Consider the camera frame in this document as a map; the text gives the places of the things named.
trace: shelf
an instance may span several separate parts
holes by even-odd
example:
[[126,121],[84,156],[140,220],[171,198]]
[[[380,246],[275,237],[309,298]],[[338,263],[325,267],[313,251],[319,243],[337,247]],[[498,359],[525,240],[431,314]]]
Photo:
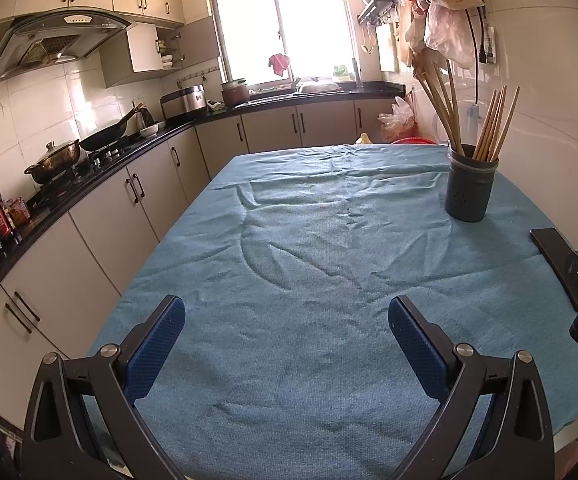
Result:
[[380,24],[380,16],[396,6],[396,0],[371,0],[365,10],[358,15],[358,25],[369,22],[372,25]]

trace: pot lid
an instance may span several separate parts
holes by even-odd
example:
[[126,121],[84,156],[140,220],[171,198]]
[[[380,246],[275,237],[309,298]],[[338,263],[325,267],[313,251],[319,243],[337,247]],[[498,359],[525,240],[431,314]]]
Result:
[[246,78],[242,79],[234,79],[233,81],[227,81],[223,83],[223,90],[228,90],[229,88],[235,88],[236,86],[246,86],[247,80]]
[[69,148],[69,146],[72,146],[74,144],[79,144],[79,143],[80,143],[80,139],[76,139],[76,140],[70,140],[69,142],[63,142],[62,144],[55,146],[53,143],[53,140],[52,140],[46,146],[47,152],[43,156],[41,156],[40,159],[38,160],[38,162],[36,162],[33,166],[38,166],[39,164],[41,164],[45,160],[47,160],[50,156],[55,155],[56,153],[64,150],[65,148]]

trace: red cloth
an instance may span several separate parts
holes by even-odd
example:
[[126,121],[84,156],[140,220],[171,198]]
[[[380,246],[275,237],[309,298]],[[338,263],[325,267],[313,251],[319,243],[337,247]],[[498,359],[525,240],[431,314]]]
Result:
[[269,58],[269,66],[274,67],[274,74],[276,75],[284,74],[289,63],[291,63],[291,59],[285,56],[285,54],[275,54],[275,56]]

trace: wok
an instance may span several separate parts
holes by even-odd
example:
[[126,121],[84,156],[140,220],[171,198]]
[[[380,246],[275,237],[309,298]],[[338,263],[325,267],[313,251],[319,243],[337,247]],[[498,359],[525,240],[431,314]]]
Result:
[[80,140],[80,147],[86,152],[97,152],[112,142],[115,142],[125,133],[129,119],[131,119],[141,107],[142,104],[137,105],[117,123],[88,136],[86,139]]

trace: electrical cord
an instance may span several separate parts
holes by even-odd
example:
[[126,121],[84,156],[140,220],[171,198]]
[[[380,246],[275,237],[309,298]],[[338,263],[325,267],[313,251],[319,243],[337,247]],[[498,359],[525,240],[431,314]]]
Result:
[[469,28],[472,32],[472,40],[474,40],[474,52],[476,53],[476,106],[478,106],[478,46],[476,45],[476,35],[474,34],[474,26],[472,25],[472,19],[469,16],[469,10],[464,9],[467,14],[467,21],[469,22]]

